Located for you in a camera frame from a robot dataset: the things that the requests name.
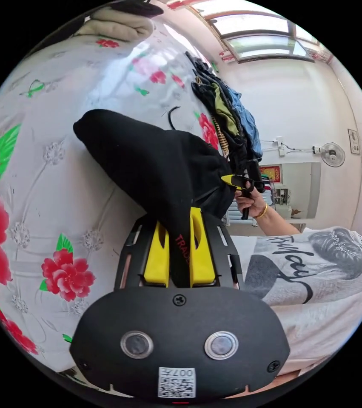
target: clothes pile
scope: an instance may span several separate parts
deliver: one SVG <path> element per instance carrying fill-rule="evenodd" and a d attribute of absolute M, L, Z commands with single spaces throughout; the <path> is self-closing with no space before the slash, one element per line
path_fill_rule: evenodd
<path fill-rule="evenodd" d="M 223 155 L 228 157 L 232 170 L 239 175 L 249 173 L 248 162 L 253 162 L 255 179 L 261 179 L 258 162 L 263 152 L 259 132 L 254 117 L 240 101 L 241 94 L 227 86 L 200 58 L 189 51 L 185 54 L 194 66 L 192 90 L 211 113 Z"/>

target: framed picture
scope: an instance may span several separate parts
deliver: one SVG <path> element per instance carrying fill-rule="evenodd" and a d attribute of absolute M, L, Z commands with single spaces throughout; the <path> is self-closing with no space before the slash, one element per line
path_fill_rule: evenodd
<path fill-rule="evenodd" d="M 274 183 L 282 183 L 282 168 L 279 164 L 274 166 L 260 166 L 261 174 L 267 176 Z"/>
<path fill-rule="evenodd" d="M 351 153 L 361 154 L 361 150 L 359 148 L 358 132 L 356 130 L 348 129 L 348 135 L 350 137 Z"/>

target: yellow clamp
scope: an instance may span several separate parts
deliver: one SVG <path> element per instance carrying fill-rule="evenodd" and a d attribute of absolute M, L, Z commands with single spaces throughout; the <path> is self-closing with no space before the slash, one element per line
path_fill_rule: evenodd
<path fill-rule="evenodd" d="M 210 285 L 215 280 L 215 269 L 200 208 L 191 208 L 190 222 L 189 278 L 191 287 L 195 285 Z M 168 287 L 169 262 L 168 232 L 157 222 L 144 271 L 145 281 Z"/>
<path fill-rule="evenodd" d="M 191 287 L 194 285 L 210 285 L 215 280 L 215 269 L 201 209 L 195 207 L 191 208 L 189 279 Z"/>
<path fill-rule="evenodd" d="M 144 279 L 148 283 L 169 284 L 169 236 L 168 231 L 157 222 L 152 238 L 150 252 L 144 271 Z"/>

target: printed graphic t-shirt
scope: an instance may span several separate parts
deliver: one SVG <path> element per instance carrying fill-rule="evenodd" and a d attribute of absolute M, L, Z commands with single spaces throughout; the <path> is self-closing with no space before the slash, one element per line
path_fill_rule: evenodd
<path fill-rule="evenodd" d="M 282 237 L 240 237 L 243 290 L 280 319 L 290 356 L 279 374 L 336 352 L 362 320 L 362 236 L 333 227 Z"/>

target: black plastic mount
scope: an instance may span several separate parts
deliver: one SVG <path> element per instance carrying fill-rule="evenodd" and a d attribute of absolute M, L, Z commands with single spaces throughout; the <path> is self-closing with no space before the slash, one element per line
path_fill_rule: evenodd
<path fill-rule="evenodd" d="M 175 297 L 186 301 L 180 307 Z M 144 359 L 128 357 L 120 341 L 125 333 L 146 333 L 153 342 Z M 208 337 L 233 333 L 236 353 L 213 360 L 205 353 Z M 131 287 L 112 292 L 92 304 L 79 321 L 70 353 L 85 378 L 97 387 L 143 400 L 210 402 L 262 388 L 273 381 L 290 349 L 280 321 L 259 298 L 244 291 L 208 288 Z M 194 398 L 160 398 L 159 369 L 194 368 Z"/>
<path fill-rule="evenodd" d="M 214 286 L 242 287 L 239 254 L 227 229 L 221 220 L 210 214 L 202 213 L 202 218 L 215 269 Z M 148 215 L 139 218 L 134 224 L 120 254 L 114 290 L 139 287 L 140 282 L 148 286 L 143 274 L 156 224 L 156 220 Z"/>

